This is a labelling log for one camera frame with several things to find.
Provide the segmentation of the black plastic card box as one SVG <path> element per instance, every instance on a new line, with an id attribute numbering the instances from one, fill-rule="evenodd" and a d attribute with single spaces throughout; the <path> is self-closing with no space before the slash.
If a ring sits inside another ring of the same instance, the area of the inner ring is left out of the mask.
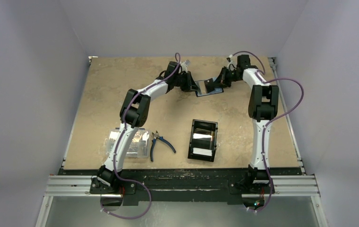
<path id="1" fill-rule="evenodd" d="M 195 140 L 193 139 L 194 133 L 212 134 L 213 139 L 212 141 Z M 217 134 L 218 134 L 218 122 L 193 119 L 191 133 L 190 133 L 190 141 L 188 146 L 188 159 L 214 162 L 215 154 L 217 150 Z M 194 155 L 192 154 L 193 148 L 210 149 L 213 151 L 213 155 L 211 157 Z"/>

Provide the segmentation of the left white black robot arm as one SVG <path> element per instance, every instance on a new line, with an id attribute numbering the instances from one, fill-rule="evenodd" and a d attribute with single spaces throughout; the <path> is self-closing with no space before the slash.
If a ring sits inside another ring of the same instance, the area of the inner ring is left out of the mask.
<path id="1" fill-rule="evenodd" d="M 150 103 L 167 94 L 175 87 L 184 92 L 196 91 L 197 86 L 188 70 L 189 60 L 171 61 L 150 85 L 145 88 L 129 89 L 120 110 L 120 128 L 116 141 L 106 161 L 92 179 L 91 190 L 102 189 L 107 193 L 115 193 L 119 188 L 139 184 L 139 181 L 122 178 L 121 172 L 130 144 L 142 127 L 149 113 Z"/>

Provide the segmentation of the white credit card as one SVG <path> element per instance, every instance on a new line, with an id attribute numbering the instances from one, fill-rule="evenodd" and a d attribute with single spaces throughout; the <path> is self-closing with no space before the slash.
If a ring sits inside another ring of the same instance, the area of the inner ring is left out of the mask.
<path id="1" fill-rule="evenodd" d="M 212 141 L 212 134 L 202 134 L 202 133 L 194 133 L 193 139 L 195 140 L 204 140 L 204 141 Z"/>

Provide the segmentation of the blue leather card holder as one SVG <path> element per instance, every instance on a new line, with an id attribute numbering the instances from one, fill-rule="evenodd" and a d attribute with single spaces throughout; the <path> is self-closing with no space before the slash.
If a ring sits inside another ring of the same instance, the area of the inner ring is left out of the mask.
<path id="1" fill-rule="evenodd" d="M 195 92 L 196 97 L 209 96 L 223 93 L 224 90 L 221 87 L 213 87 L 214 78 L 206 80 L 196 81 L 198 90 Z"/>

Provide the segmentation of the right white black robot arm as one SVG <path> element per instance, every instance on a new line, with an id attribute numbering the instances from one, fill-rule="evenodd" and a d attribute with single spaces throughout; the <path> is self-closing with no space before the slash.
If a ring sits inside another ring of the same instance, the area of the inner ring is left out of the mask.
<path id="1" fill-rule="evenodd" d="M 216 88 L 231 87 L 233 82 L 244 81 L 251 88 L 248 115 L 253 125 L 252 157 L 244 179 L 237 185 L 252 193 L 273 193 L 268 146 L 271 123 L 278 113 L 279 88 L 264 79 L 265 68 L 251 64 L 251 52 L 239 51 L 227 57 L 228 65 L 216 78 L 204 82 L 208 93 Z"/>

